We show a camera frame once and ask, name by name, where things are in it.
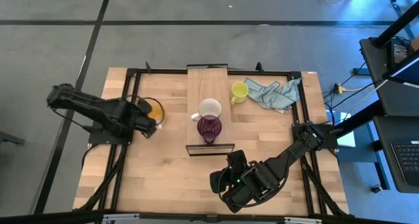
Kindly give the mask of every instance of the white mug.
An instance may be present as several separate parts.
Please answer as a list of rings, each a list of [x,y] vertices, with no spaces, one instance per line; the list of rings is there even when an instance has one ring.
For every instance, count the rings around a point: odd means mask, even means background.
[[[219,117],[222,110],[223,108],[221,107],[221,104],[220,102],[218,102],[218,100],[213,98],[207,98],[205,100],[202,100],[202,102],[199,104],[199,113],[194,113],[193,115],[191,115],[191,119],[192,121],[197,122],[203,116],[206,115],[213,115]]]

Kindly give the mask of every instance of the purple mug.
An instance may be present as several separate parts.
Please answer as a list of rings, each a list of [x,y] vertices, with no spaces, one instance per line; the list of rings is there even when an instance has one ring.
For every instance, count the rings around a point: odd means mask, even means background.
[[[221,133],[223,125],[221,121],[213,115],[203,116],[196,125],[199,134],[207,144],[212,144],[215,138]]]

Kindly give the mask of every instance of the keyboard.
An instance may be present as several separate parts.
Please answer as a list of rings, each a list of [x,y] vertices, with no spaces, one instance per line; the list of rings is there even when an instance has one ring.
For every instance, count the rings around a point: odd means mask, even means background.
[[[419,143],[391,143],[405,182],[419,186]]]

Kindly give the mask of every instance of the mug handle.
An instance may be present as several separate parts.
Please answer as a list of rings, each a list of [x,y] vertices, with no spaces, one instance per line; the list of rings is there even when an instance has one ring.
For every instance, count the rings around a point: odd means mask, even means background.
[[[234,103],[236,103],[236,97],[235,96],[233,96],[233,98],[231,98],[230,104],[231,105],[234,105]]]
[[[191,115],[191,119],[192,119],[192,121],[194,121],[194,122],[198,122],[198,121],[201,119],[201,114],[199,114],[199,113],[194,113],[194,114],[192,114],[192,115]]]

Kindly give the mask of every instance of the yellow mug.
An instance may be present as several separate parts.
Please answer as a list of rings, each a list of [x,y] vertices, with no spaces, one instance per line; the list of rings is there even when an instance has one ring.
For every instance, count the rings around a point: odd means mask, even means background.
[[[231,91],[233,93],[231,105],[234,105],[234,103],[242,103],[246,99],[247,93],[249,93],[249,87],[245,83],[234,83]]]

